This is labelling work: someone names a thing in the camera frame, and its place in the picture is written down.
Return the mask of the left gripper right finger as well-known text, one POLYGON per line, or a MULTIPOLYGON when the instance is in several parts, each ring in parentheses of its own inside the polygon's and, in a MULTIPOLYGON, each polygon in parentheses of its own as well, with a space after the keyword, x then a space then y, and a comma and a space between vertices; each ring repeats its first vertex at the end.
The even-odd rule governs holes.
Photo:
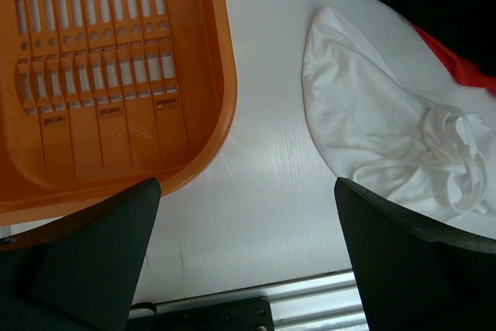
POLYGON ((493 330, 495 241, 347 178, 336 207, 371 330, 493 330))

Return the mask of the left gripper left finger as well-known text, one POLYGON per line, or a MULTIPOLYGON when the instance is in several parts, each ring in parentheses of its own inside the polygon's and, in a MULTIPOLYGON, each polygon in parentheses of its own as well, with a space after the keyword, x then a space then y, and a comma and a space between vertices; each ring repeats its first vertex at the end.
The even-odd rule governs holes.
POLYGON ((3 330, 123 330, 157 216, 149 178, 1 239, 3 330))

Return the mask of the white tank top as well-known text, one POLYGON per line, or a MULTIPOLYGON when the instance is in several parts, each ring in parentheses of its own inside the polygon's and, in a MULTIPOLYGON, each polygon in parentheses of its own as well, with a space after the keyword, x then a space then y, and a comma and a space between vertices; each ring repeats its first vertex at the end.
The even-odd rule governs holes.
POLYGON ((325 6, 302 67, 312 140, 334 173, 412 211, 495 235, 495 132, 477 113, 403 88, 352 23, 325 6))

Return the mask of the red tank top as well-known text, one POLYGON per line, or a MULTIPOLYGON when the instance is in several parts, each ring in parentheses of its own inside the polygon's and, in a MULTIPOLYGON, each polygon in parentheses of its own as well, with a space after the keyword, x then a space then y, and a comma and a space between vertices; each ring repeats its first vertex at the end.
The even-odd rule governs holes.
POLYGON ((437 59, 443 64, 457 84, 470 88, 483 88, 495 96, 495 77, 482 74, 479 72, 475 63, 459 57, 448 47, 417 26, 412 25, 412 27, 436 55, 437 59))

